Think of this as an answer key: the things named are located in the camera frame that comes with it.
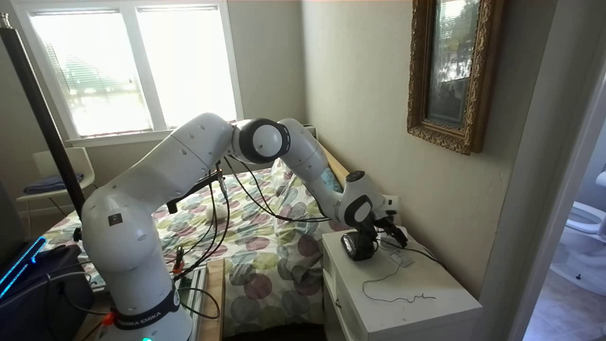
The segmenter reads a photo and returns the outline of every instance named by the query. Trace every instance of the floral bedspread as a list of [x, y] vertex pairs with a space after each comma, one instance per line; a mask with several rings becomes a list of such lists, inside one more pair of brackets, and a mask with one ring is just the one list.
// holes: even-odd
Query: floral bedspread
[[[224, 334], [237, 336], [298, 323], [323, 325], [321, 236], [330, 228], [315, 221], [323, 217], [315, 200], [283, 162], [256, 171], [254, 177], [241, 173], [224, 181], [230, 228], [226, 242], [211, 257], [226, 260]], [[256, 181], [275, 215], [313, 221], [287, 223], [262, 211], [258, 204], [264, 206], [264, 200]], [[325, 181], [340, 190], [332, 173], [326, 173]], [[239, 183], [258, 204], [249, 200]], [[213, 187], [213, 196], [220, 207], [228, 207], [218, 185]], [[228, 221], [209, 223], [209, 211], [213, 206], [207, 187], [181, 202], [177, 215], [169, 215], [167, 207], [154, 213], [169, 270], [179, 249], [186, 251], [186, 266], [201, 259], [213, 245], [215, 224], [218, 240], [222, 238]], [[46, 234], [48, 247], [71, 243], [73, 232], [80, 226], [73, 213]], [[93, 289], [103, 287], [86, 255], [82, 264]]]

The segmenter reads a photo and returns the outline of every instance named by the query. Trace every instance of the picture frame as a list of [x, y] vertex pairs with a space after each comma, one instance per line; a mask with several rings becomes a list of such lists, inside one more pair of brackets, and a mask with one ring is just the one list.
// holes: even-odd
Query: picture frame
[[484, 149], [504, 0], [414, 0], [408, 134]]

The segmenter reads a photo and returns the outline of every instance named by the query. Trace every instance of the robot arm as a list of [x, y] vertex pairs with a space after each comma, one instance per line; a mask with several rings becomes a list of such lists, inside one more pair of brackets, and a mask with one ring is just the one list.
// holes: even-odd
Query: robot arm
[[353, 260], [368, 260], [376, 255], [376, 226], [393, 236], [400, 247], [406, 247], [406, 236], [393, 224], [391, 215], [385, 211], [385, 198], [364, 173], [359, 171], [347, 177], [343, 196], [326, 188], [323, 183], [323, 173], [330, 170], [326, 156], [317, 139], [313, 139], [300, 122], [245, 122], [234, 139], [232, 154], [249, 164], [266, 164], [283, 158], [304, 181], [325, 217], [357, 230], [342, 240]]
[[192, 336], [192, 323], [179, 306], [152, 213], [188, 194], [226, 154], [249, 164], [283, 158], [330, 221], [359, 232], [343, 240], [349, 255], [355, 260], [374, 257], [376, 224], [389, 215], [383, 211], [383, 196], [364, 173], [353, 173], [345, 194], [336, 194], [323, 185], [323, 173], [328, 170], [325, 152], [302, 124], [254, 120], [232, 126], [215, 115], [203, 115], [99, 188], [84, 206], [84, 247], [116, 306], [116, 323], [99, 340]]

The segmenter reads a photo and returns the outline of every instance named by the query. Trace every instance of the gold frame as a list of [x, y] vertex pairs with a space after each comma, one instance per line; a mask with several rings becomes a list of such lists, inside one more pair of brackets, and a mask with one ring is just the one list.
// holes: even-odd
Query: gold frame
[[461, 128], [446, 128], [429, 122], [429, 90], [432, 67], [432, 41], [436, 27], [436, 3], [414, 3], [414, 43], [412, 43], [412, 80], [408, 132], [423, 141], [459, 154], [482, 152], [489, 96], [493, 84], [493, 65], [497, 58], [497, 37], [503, 20], [504, 0], [480, 0], [478, 37], [472, 52], [468, 98]]

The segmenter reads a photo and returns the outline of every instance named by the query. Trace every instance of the floor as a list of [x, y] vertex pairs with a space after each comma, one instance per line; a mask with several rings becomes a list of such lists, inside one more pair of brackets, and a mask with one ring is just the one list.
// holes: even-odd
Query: floor
[[606, 341], [606, 298], [550, 272], [525, 341]]

